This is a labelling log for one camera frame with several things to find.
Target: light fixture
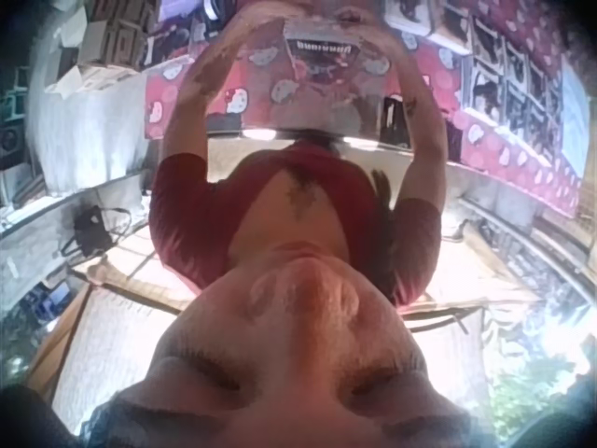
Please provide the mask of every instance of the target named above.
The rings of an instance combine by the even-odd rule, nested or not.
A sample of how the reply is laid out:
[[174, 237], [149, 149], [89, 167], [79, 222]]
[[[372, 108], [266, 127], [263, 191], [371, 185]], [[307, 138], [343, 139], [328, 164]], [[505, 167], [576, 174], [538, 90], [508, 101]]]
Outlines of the light fixture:
[[364, 151], [375, 151], [379, 146], [379, 142], [364, 138], [344, 137], [343, 141], [345, 144], [350, 145], [350, 147], [363, 149]]
[[273, 129], [243, 129], [243, 136], [253, 140], [271, 141], [276, 138], [276, 134]]

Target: ceiling light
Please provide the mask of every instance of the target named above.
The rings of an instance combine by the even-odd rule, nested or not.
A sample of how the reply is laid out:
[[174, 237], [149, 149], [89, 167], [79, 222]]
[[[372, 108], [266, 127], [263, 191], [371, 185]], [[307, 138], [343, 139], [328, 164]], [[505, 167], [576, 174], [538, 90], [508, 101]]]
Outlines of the ceiling light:
[[276, 138], [276, 131], [273, 129], [244, 129], [243, 136], [253, 140], [271, 141]]

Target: hand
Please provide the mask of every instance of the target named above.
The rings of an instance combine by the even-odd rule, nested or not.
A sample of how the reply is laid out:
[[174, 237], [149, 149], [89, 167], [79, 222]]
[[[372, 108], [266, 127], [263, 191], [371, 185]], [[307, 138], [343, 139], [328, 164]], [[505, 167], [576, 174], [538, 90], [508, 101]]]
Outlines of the hand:
[[309, 1], [259, 0], [242, 8], [237, 17], [250, 28], [256, 29], [277, 20], [301, 19], [310, 15]]
[[351, 24], [345, 27], [345, 31], [360, 37], [390, 59], [399, 58], [406, 52], [402, 41], [383, 22], [375, 20], [375, 22]]

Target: wall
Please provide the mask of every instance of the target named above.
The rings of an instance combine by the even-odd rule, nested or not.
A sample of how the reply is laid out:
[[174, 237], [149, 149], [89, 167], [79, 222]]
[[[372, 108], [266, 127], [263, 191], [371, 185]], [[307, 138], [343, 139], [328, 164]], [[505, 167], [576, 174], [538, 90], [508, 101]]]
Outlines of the wall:
[[[73, 219], [92, 205], [141, 208], [141, 175], [84, 190], [56, 203], [0, 236], [0, 318], [32, 287], [60, 267], [61, 247], [73, 236]], [[111, 228], [114, 222], [106, 222]]]

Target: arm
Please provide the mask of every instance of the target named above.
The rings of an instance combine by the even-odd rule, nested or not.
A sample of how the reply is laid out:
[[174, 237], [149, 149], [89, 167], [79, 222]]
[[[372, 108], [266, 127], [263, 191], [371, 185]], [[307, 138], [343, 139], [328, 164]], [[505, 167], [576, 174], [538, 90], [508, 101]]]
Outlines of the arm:
[[441, 212], [446, 196], [448, 138], [446, 125], [433, 93], [423, 81], [416, 61], [384, 23], [364, 17], [350, 31], [383, 52], [396, 65], [403, 106], [414, 151], [398, 195], [398, 202], [421, 199]]
[[191, 153], [207, 161], [207, 107], [224, 86], [247, 37], [260, 26], [279, 19], [302, 17], [305, 10], [279, 1], [259, 1], [238, 12], [217, 39], [190, 67], [178, 93], [164, 135], [162, 158]]

